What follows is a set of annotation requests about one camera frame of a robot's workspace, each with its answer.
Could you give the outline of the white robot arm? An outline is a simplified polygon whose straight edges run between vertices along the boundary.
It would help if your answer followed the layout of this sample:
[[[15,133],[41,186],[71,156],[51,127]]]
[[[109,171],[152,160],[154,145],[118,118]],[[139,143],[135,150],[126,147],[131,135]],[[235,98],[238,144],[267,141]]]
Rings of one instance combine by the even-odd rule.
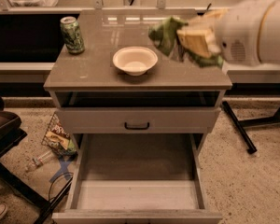
[[[181,45],[231,64],[280,64],[280,0],[244,0],[205,13],[177,31]]]

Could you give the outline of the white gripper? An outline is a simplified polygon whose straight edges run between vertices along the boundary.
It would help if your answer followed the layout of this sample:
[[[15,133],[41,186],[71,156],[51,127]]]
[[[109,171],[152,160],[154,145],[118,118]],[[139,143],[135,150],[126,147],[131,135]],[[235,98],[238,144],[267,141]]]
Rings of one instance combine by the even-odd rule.
[[[204,58],[222,54],[230,64],[260,65],[260,26],[276,0],[244,0],[229,10],[205,12],[177,31],[181,45]]]

